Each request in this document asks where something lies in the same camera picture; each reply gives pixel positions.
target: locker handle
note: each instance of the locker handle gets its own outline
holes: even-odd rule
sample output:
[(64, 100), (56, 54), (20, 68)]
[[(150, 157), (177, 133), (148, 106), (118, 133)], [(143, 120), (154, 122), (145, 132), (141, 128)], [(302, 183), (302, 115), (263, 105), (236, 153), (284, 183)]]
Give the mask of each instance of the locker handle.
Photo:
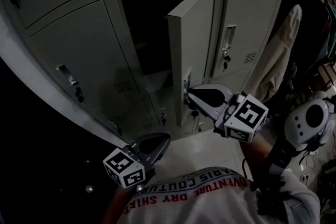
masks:
[(222, 51), (228, 50), (231, 48), (231, 43), (233, 40), (233, 36), (235, 34), (236, 30), (236, 25), (230, 25), (226, 27), (226, 31), (223, 35), (223, 40), (222, 40)]
[(62, 75), (63, 78), (69, 81), (71, 86), (78, 84), (78, 81), (74, 78), (74, 76), (70, 73), (69, 69), (65, 65), (56, 67), (56, 70)]

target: ventilation slot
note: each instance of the ventilation slot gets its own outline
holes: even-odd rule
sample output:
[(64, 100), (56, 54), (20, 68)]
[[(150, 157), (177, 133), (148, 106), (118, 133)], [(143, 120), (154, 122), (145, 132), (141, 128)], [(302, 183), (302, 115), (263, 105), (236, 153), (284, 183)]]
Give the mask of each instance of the ventilation slot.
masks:
[(244, 63), (253, 62), (256, 55), (257, 55), (256, 52), (253, 52), (252, 54), (247, 54)]
[(122, 83), (116, 83), (113, 86), (116, 89), (117, 93), (123, 93), (123, 92), (128, 92), (128, 91), (133, 90), (132, 85), (129, 81), (125, 81)]

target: wire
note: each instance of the wire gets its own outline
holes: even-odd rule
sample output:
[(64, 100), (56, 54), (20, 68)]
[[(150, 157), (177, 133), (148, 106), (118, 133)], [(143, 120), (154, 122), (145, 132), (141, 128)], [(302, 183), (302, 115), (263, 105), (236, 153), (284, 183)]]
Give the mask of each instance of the wire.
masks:
[(304, 160), (305, 157), (307, 157), (308, 154), (309, 154), (309, 151), (306, 151), (306, 152), (303, 154), (301, 160), (299, 161), (299, 165), (301, 165), (302, 161)]
[(310, 166), (308, 165), (308, 158), (309, 158), (309, 155), (308, 155), (307, 158), (306, 158), (306, 166), (307, 166), (309, 169), (313, 170), (314, 173), (318, 174), (318, 172), (316, 171), (316, 162), (315, 162), (314, 158), (312, 158), (312, 160), (313, 160), (313, 162), (314, 162), (314, 168), (312, 168), (312, 167), (310, 167)]
[(246, 171), (245, 171), (245, 161), (246, 161), (246, 158), (243, 159), (243, 161), (241, 163), (241, 168), (243, 169), (243, 173), (244, 173), (245, 178), (247, 178)]

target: tiled floor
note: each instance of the tiled floor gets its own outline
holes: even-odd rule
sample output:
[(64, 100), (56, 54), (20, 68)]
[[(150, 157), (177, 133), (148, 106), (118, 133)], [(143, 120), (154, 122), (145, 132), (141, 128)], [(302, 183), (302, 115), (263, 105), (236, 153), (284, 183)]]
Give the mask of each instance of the tiled floor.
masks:
[[(288, 168), (298, 178), (309, 174), (308, 187), (315, 190), (317, 173), (320, 171), (322, 164), (333, 158), (333, 148), (334, 138), (331, 135), (328, 143), (318, 149), (317, 155), (308, 157), (307, 163), (305, 159), (299, 165), (303, 155), (301, 153), (292, 160)], [(165, 155), (155, 165), (156, 176), (151, 183), (185, 175), (211, 166), (228, 167), (243, 174), (243, 159), (244, 155), (237, 140), (223, 138), (212, 131), (195, 134), (171, 142)], [(248, 178), (252, 179), (247, 163), (245, 163), (245, 170)]]

